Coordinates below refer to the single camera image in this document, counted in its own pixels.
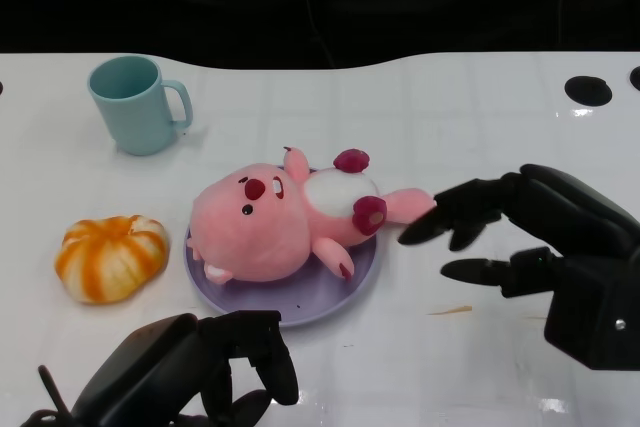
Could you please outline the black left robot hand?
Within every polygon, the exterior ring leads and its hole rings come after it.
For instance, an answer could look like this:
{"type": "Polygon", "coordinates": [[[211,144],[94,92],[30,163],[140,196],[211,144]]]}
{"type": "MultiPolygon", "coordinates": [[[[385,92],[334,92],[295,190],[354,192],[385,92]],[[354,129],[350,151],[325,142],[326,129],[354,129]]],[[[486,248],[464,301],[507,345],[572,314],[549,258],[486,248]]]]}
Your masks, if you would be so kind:
{"type": "Polygon", "coordinates": [[[132,332],[87,383],[80,426],[254,426],[298,382],[277,311],[181,314],[132,332]]]}

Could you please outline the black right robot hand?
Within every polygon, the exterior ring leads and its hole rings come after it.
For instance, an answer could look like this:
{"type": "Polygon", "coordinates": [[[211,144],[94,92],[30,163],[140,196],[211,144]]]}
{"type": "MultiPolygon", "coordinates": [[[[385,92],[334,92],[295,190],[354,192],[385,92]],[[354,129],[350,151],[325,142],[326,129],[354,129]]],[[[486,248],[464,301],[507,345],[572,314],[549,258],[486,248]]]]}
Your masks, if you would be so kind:
{"type": "Polygon", "coordinates": [[[639,368],[639,223],[560,170],[526,164],[495,180],[474,179],[435,197],[400,235],[402,245],[450,232],[461,251],[501,218],[544,241],[507,261],[462,259],[443,276],[498,287],[505,298],[549,292],[548,343],[591,370],[639,368]]]}

